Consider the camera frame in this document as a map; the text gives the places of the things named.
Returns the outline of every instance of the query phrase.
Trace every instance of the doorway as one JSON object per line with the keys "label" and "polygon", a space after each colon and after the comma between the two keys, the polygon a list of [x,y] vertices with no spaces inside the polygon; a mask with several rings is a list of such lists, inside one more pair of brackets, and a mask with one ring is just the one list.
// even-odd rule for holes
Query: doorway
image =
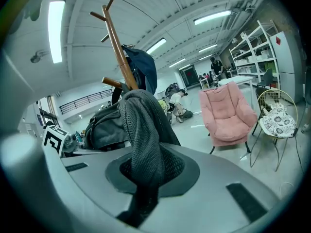
{"label": "doorway", "polygon": [[194,65],[180,71],[186,87],[200,83]]}

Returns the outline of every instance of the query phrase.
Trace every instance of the coat rack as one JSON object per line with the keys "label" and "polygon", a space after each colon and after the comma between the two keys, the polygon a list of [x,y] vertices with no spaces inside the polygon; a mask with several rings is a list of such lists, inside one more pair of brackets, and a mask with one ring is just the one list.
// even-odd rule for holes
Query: coat rack
{"label": "coat rack", "polygon": [[[115,56],[117,58],[119,67],[120,67],[122,75],[126,81],[126,84],[129,86],[130,89],[136,90],[136,89],[138,89],[137,83],[136,83],[135,78],[132,74],[131,68],[130,68],[127,60],[126,60],[126,57],[124,55],[123,49],[121,47],[119,38],[117,36],[116,30],[113,26],[113,23],[111,21],[111,17],[110,17],[109,11],[108,11],[112,2],[113,2],[113,0],[110,0],[108,5],[102,6],[104,16],[101,16],[101,15],[99,15],[93,11],[90,14],[106,23],[108,34],[101,40],[101,42],[105,42],[108,38],[110,38],[113,51],[114,51]],[[110,79],[110,78],[107,78],[107,77],[104,77],[102,82],[107,84],[107,85],[110,85],[110,86],[121,88],[120,82],[115,81],[115,80]]]}

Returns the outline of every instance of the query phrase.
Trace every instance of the black rectangle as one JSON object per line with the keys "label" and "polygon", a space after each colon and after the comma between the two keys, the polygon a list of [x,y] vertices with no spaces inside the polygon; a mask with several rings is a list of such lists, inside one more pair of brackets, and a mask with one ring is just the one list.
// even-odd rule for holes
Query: black rectangle
{"label": "black rectangle", "polygon": [[87,164],[82,162],[82,163],[74,164],[74,165],[71,165],[71,166],[66,166],[65,168],[66,168],[67,172],[72,172],[72,171],[75,171],[75,170],[78,170],[78,169],[82,169],[84,167],[87,167]]}
{"label": "black rectangle", "polygon": [[267,213],[266,209],[241,183],[233,183],[227,185],[226,188],[251,222]]}

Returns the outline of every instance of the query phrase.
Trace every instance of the fluorescent light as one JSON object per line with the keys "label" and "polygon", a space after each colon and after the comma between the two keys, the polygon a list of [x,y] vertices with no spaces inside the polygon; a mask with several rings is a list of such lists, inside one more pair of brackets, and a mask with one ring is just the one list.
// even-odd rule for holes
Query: fluorescent light
{"label": "fluorescent light", "polygon": [[178,70],[185,69],[185,68],[188,67],[188,66],[190,66],[190,64],[189,64],[189,65],[186,65],[186,66],[184,66],[184,67],[182,67],[182,68],[180,68],[180,69],[178,69]]}
{"label": "fluorescent light", "polygon": [[213,46],[210,46],[210,47],[207,47],[207,48],[205,48],[205,49],[202,49],[202,50],[200,50],[199,52],[203,52],[203,51],[205,51],[205,50],[207,50],[207,49],[214,48],[215,46],[217,46],[217,44],[215,44],[215,45],[213,45]]}
{"label": "fluorescent light", "polygon": [[157,41],[156,43],[154,43],[150,48],[148,48],[146,50],[147,54],[152,53],[154,50],[156,50],[157,48],[159,48],[160,46],[162,46],[164,43],[166,42],[166,39],[162,38],[159,41]]}
{"label": "fluorescent light", "polygon": [[210,55],[208,55],[208,56],[205,56],[205,57],[203,57],[203,58],[201,58],[201,59],[199,59],[199,60],[203,60],[203,59],[208,58],[208,57],[211,57],[211,56],[212,56],[212,54],[210,54]]}
{"label": "fluorescent light", "polygon": [[222,12],[219,12],[219,13],[215,13],[215,14],[212,14],[212,15],[209,15],[209,16],[197,18],[197,19],[193,20],[193,22],[194,22],[194,25],[198,25],[198,24],[200,24],[202,22],[213,20],[213,19],[219,18],[219,17],[225,17],[225,16],[228,16],[230,14],[231,14],[231,10],[225,10],[225,11],[222,11]]}
{"label": "fluorescent light", "polygon": [[183,62],[183,61],[185,61],[185,60],[186,60],[186,59],[182,59],[182,60],[180,60],[180,61],[177,61],[176,63],[174,63],[173,65],[170,65],[169,67],[173,67],[173,66],[177,65],[178,63]]}
{"label": "fluorescent light", "polygon": [[49,16],[48,16],[49,42],[54,64],[62,62],[60,32],[61,32],[64,6],[65,6],[64,1],[50,2],[49,6]]}

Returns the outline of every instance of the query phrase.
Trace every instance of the refrigerator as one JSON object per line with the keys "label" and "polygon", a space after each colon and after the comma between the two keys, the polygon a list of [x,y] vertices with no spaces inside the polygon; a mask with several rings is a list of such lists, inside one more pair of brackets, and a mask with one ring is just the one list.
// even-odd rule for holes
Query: refrigerator
{"label": "refrigerator", "polygon": [[297,41],[292,33],[280,32],[270,37],[280,75],[280,90],[295,103],[303,97],[302,61]]}

